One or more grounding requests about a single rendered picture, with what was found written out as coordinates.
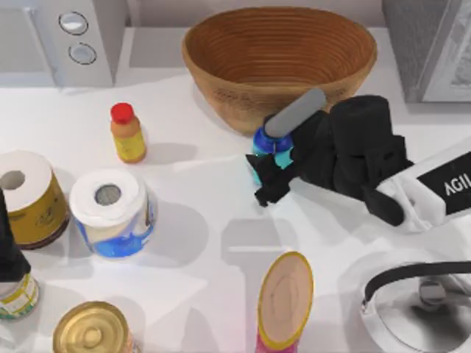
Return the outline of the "blue bottle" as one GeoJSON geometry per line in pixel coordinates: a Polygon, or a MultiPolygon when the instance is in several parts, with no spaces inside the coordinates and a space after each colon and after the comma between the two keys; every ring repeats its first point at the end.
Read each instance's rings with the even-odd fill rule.
{"type": "Polygon", "coordinates": [[[290,135],[271,138],[264,132],[263,127],[257,129],[252,139],[252,153],[257,157],[273,154],[276,164],[282,169],[292,163],[291,150],[293,146],[290,135]]]}

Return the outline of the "brown woven basket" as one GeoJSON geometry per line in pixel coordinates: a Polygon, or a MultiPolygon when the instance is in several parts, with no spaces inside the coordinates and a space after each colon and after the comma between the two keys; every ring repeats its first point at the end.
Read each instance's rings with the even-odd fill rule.
{"type": "Polygon", "coordinates": [[[190,28],[183,61],[218,117],[242,135],[311,88],[324,110],[353,96],[371,72],[377,43],[361,24],[307,7],[245,7],[190,28]]]}

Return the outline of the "pink can with tan lid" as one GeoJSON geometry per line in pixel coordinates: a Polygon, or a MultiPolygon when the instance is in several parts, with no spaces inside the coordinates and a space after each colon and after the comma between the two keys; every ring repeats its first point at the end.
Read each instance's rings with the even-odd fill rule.
{"type": "Polygon", "coordinates": [[[314,297],[314,276],[299,252],[280,255],[258,295],[254,353],[297,353],[314,297]]]}

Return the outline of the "yellow bottle with red cap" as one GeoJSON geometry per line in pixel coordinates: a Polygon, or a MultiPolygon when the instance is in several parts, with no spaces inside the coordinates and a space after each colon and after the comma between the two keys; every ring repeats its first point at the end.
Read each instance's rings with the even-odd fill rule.
{"type": "Polygon", "coordinates": [[[119,102],[110,108],[110,130],[118,157],[124,163],[138,163],[147,148],[141,122],[131,104],[119,102]]]}

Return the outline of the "grey cabinet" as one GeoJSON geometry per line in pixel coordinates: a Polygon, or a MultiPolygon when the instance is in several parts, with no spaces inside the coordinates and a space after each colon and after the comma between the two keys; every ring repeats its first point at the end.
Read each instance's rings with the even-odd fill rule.
{"type": "Polygon", "coordinates": [[[382,0],[404,99],[471,103],[471,0],[382,0]]]}

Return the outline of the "toilet roll in blue wrap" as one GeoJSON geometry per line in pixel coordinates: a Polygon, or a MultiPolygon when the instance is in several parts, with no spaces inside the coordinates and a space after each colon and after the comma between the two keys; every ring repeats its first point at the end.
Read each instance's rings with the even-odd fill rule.
{"type": "Polygon", "coordinates": [[[100,169],[81,176],[71,188],[69,206],[87,247],[107,259],[139,253],[155,227],[145,181],[124,168],[100,169]]]}

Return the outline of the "small microwave knob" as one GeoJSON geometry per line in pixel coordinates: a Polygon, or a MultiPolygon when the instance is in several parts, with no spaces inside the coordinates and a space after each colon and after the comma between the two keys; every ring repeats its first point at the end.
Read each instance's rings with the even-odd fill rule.
{"type": "Polygon", "coordinates": [[[68,55],[79,65],[91,65],[97,59],[95,49],[87,43],[75,43],[69,46],[68,55]]]}

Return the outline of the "gold lidded can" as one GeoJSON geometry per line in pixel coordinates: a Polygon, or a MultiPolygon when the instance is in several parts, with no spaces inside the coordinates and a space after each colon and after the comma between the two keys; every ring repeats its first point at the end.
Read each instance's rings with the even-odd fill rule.
{"type": "Polygon", "coordinates": [[[70,309],[58,322],[53,353],[142,353],[124,314],[103,301],[89,301],[70,309]]]}

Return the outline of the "toilet roll in yellow wrap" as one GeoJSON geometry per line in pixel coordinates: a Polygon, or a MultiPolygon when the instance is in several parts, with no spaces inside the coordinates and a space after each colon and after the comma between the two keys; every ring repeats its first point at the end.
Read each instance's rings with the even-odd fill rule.
{"type": "Polygon", "coordinates": [[[21,150],[0,154],[0,189],[20,249],[40,249],[65,232],[67,201],[45,157],[21,150]]]}

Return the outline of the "large microwave knob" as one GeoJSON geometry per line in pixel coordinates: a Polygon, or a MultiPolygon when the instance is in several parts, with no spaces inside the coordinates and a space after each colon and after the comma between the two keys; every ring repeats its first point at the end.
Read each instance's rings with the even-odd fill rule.
{"type": "Polygon", "coordinates": [[[70,35],[83,35],[88,31],[87,18],[78,12],[61,14],[58,23],[60,28],[70,35]]]}

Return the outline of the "pale microwave oven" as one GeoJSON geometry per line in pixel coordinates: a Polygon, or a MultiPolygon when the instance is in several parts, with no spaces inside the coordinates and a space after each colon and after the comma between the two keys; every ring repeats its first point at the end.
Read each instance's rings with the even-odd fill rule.
{"type": "Polygon", "coordinates": [[[0,87],[112,87],[129,23],[127,0],[0,0],[0,87]],[[69,12],[87,18],[85,34],[60,28],[69,12]],[[75,63],[75,43],[92,46],[96,61],[75,63]]]}

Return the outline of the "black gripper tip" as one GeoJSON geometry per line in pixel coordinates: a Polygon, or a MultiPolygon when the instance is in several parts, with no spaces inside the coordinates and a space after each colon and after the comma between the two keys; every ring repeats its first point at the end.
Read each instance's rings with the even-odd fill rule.
{"type": "Polygon", "coordinates": [[[20,282],[31,272],[31,265],[16,244],[0,188],[0,283],[20,282]]]}

